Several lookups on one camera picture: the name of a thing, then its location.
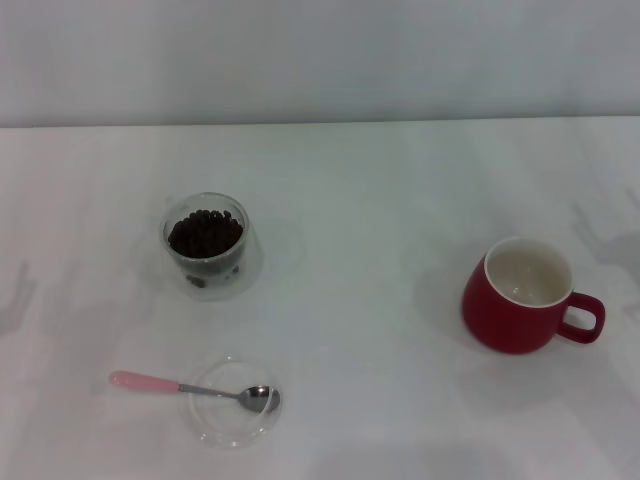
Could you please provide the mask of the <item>red mug with white inside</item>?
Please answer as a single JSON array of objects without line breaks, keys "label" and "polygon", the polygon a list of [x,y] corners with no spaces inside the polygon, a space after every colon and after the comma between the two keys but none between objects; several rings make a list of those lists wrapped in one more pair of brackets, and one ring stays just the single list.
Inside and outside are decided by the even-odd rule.
[{"label": "red mug with white inside", "polygon": [[471,274],[461,313],[475,338],[496,351],[527,354],[559,335],[590,344],[602,333],[604,304],[574,290],[565,256],[536,239],[493,245]]}]

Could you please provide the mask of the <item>pink-handled steel spoon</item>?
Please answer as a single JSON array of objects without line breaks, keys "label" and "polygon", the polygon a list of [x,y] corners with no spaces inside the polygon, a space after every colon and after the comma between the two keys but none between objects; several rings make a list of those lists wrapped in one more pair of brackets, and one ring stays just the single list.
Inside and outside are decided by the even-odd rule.
[{"label": "pink-handled steel spoon", "polygon": [[114,386],[134,391],[167,394],[186,393],[231,399],[245,410],[256,414],[271,413],[277,410],[281,403],[281,395],[277,389],[261,385],[249,387],[240,393],[228,393],[128,371],[112,372],[109,375],[109,382]]}]

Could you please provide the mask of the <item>pile of dark coffee beans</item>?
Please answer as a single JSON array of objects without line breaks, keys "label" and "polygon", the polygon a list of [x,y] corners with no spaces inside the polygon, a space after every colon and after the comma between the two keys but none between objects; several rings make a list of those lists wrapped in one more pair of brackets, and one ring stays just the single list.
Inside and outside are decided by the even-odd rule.
[{"label": "pile of dark coffee beans", "polygon": [[184,257],[212,258],[236,245],[243,232],[244,227],[227,210],[197,210],[174,225],[168,243]]}]

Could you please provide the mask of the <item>double-walled clear glass cup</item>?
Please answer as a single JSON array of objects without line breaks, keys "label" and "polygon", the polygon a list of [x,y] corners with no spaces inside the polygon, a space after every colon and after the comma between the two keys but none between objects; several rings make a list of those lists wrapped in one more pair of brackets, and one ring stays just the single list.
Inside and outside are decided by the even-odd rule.
[{"label": "double-walled clear glass cup", "polygon": [[[187,258],[168,243],[174,225],[197,210],[227,210],[244,227],[236,245],[212,258]],[[194,299],[226,300],[246,291],[257,279],[263,255],[246,209],[236,199],[221,193],[202,192],[174,202],[159,225],[160,242],[179,275],[178,284]]]}]

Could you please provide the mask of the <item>clear glass saucer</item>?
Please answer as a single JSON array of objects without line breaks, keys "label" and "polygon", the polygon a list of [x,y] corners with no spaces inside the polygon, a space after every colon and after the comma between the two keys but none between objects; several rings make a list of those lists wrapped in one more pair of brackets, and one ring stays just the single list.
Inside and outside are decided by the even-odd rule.
[{"label": "clear glass saucer", "polygon": [[237,448],[255,442],[277,423],[284,401],[276,377],[261,363],[225,355],[185,381],[184,411],[208,446]]}]

